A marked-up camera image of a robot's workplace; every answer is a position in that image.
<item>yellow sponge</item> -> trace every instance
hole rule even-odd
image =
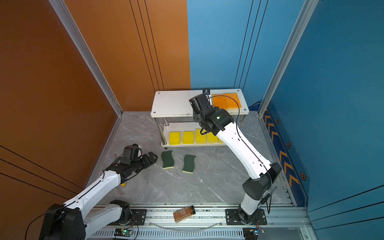
[[[218,137],[215,136],[212,132],[207,134],[207,139],[209,144],[218,143]]]
[[[194,141],[194,132],[186,131],[183,133],[183,144],[193,144]]]
[[[196,129],[196,144],[206,144],[207,135],[201,135],[200,130],[200,128]]]
[[[180,132],[169,133],[169,145],[180,145]]]

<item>dark green sponge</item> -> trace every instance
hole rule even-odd
[[[161,160],[163,160],[163,169],[174,168],[175,161],[172,158],[172,150],[162,152]]]
[[[189,154],[187,154],[184,157],[183,172],[187,172],[191,174],[193,173],[193,171],[195,170],[195,158],[196,158],[195,155],[189,155]]]

